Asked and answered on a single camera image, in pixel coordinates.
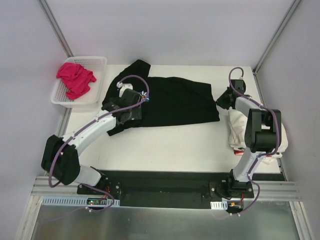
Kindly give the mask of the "black t shirt daisy logo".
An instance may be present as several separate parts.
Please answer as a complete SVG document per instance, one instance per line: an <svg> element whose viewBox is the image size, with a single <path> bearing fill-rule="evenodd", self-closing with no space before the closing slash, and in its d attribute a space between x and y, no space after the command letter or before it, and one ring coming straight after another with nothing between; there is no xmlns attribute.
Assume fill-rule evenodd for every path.
<svg viewBox="0 0 320 240"><path fill-rule="evenodd" d="M133 89L142 97L147 97L147 100L141 105L141 119L129 120L116 126L108 131L109 136L129 128L168 127L220 121L210 84L175 76L149 76L150 68L149 63L138 59L110 83L103 104L119 96L117 88L119 81L132 84Z"/></svg>

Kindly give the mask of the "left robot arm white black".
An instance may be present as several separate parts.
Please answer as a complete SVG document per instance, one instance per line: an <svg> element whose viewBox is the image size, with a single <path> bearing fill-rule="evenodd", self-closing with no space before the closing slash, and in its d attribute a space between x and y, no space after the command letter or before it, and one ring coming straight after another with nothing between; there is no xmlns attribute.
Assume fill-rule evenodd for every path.
<svg viewBox="0 0 320 240"><path fill-rule="evenodd" d="M55 178L58 184L85 184L94 194L102 194L106 188L102 173L93 167L81 165L79 156L103 133L125 122L140 119L143 100L139 92L127 88L121 96L105 103L84 126L61 137L50 136L41 162L41 167L49 173L49 185L57 186L52 183L52 178Z"/></svg>

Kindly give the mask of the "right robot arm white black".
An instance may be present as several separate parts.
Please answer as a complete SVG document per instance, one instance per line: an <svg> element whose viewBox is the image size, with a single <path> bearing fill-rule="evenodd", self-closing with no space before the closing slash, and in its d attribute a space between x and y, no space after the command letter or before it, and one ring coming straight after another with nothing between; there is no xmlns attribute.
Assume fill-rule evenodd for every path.
<svg viewBox="0 0 320 240"><path fill-rule="evenodd" d="M244 131L245 150L239 163L230 170L226 180L215 187L215 194L222 198L240 198L252 190L252 175L267 155L273 155L281 144L281 112L268 110L245 95L246 84L242 79L231 79L229 87L216 101L223 109L234 109L247 117Z"/></svg>

